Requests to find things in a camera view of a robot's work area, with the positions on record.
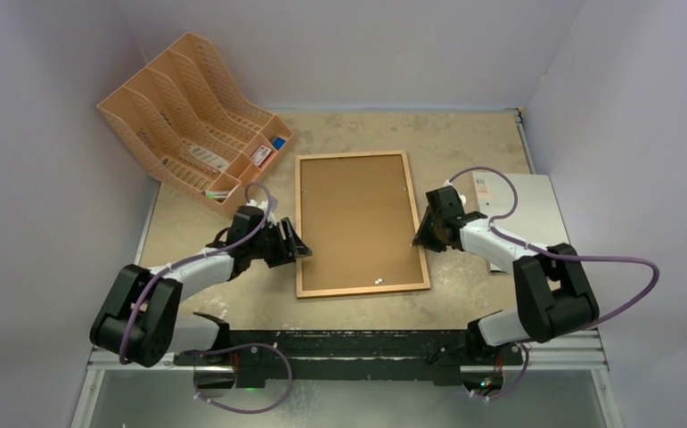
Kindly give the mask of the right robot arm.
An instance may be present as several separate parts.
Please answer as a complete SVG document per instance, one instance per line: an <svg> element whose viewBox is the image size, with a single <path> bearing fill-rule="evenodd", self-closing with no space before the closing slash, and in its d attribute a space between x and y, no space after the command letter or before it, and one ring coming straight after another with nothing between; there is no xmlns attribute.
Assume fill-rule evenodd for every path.
<svg viewBox="0 0 687 428"><path fill-rule="evenodd" d="M444 186L426 194L428 207L413 238L425 250L468 252L512 276L516 306L469 323L465 349L486 363L508 343L549 340L586 327L600 308L576 251L567 243L536 250L502 237L490 219L465 212L458 192Z"/></svg>

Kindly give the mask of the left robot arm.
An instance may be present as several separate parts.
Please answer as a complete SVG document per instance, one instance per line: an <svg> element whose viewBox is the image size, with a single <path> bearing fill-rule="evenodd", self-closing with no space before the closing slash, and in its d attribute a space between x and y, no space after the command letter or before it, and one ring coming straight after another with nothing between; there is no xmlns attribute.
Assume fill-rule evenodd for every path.
<svg viewBox="0 0 687 428"><path fill-rule="evenodd" d="M124 266L92 323L90 342L118 355L121 364L152 367L168 353L196 352L218 365L231 352L229 325L196 312L181 320L181 303L217 284L228 283L255 260L269 268L312 255L290 220L244 205L213 242L185 259L157 267Z"/></svg>

